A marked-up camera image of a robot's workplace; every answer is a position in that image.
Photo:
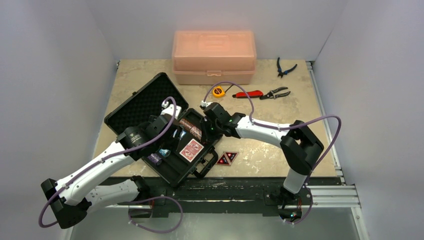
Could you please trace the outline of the orange black poker chip roll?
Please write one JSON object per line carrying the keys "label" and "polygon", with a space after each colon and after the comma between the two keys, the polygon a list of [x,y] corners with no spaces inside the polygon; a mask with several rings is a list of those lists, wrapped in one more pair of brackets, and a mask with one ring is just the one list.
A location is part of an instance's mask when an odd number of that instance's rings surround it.
{"label": "orange black poker chip roll", "polygon": [[180,125],[185,129],[185,131],[190,132],[191,129],[194,127],[194,125],[192,123],[190,123],[188,120],[186,119],[181,119],[179,121]]}

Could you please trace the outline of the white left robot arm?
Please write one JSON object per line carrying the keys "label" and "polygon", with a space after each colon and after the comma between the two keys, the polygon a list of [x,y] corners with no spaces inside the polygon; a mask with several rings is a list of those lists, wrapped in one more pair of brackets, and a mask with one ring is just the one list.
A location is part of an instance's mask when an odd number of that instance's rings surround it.
{"label": "white left robot arm", "polygon": [[45,180],[41,188],[47,202],[39,214],[38,225],[41,228],[59,225],[67,229],[89,213],[110,205],[142,205],[152,201],[150,189],[141,176],[113,185],[102,183],[123,167],[158,152],[173,137],[181,107],[173,97],[166,98],[162,107],[154,121],[127,128],[103,153],[74,173],[59,180]]}

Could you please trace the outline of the tan blue poker chip roll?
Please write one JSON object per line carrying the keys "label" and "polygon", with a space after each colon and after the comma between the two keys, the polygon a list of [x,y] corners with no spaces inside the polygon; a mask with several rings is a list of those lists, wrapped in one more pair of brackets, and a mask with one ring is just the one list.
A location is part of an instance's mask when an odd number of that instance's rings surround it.
{"label": "tan blue poker chip roll", "polygon": [[190,133],[196,138],[196,139],[198,139],[198,140],[201,140],[202,139],[202,131],[199,129],[199,128],[197,128],[196,126],[194,126],[194,127],[192,127],[191,129],[190,129]]}

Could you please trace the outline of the triangular all-in button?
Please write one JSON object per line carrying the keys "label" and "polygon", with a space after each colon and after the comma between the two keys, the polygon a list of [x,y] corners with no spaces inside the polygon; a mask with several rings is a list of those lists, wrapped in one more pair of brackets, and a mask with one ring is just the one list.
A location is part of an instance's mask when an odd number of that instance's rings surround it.
{"label": "triangular all-in button", "polygon": [[225,152],[225,156],[227,157],[227,161],[229,163],[229,165],[231,165],[234,160],[237,158],[237,156],[239,155],[238,152],[235,151],[226,151]]}
{"label": "triangular all-in button", "polygon": [[231,162],[228,158],[228,155],[225,152],[223,152],[220,155],[219,159],[216,162],[216,165],[221,165],[221,166],[230,166],[231,165]]}

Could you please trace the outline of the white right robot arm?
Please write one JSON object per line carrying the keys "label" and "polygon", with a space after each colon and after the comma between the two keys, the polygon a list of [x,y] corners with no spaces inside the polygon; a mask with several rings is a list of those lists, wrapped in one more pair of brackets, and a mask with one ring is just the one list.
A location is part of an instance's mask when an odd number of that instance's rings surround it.
{"label": "white right robot arm", "polygon": [[278,124],[239,112],[230,115],[217,102],[202,101],[200,108],[205,114],[204,136],[252,139],[279,147],[289,165],[280,196],[288,204],[300,198],[302,186],[324,151],[322,142],[303,121]]}

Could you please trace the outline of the black poker set case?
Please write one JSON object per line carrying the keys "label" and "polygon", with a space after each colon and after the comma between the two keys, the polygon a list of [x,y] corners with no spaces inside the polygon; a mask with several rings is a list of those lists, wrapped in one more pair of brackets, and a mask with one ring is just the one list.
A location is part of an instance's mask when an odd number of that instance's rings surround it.
{"label": "black poker set case", "polygon": [[[173,97],[177,106],[181,107],[181,111],[175,116],[179,122],[179,130],[176,132],[179,132],[180,136],[177,137],[176,133],[173,135],[179,142],[175,147],[162,147],[162,149],[171,151],[168,157],[163,157],[158,151],[153,153],[162,158],[160,165],[154,165],[147,156],[143,156],[141,159],[172,187],[177,187],[188,175],[194,175],[199,179],[206,176],[219,159],[214,145],[220,139],[204,142],[196,139],[190,131],[185,131],[180,124],[181,119],[188,120],[201,130],[201,120],[204,116],[189,107],[188,102],[166,73],[158,73],[141,89],[134,92],[131,97],[104,118],[104,123],[116,135],[125,132],[128,128],[135,130],[138,125],[149,122],[151,116],[154,118],[159,116],[162,110],[162,101],[167,97]],[[179,152],[191,139],[201,143],[204,149],[192,162],[188,162]]]}

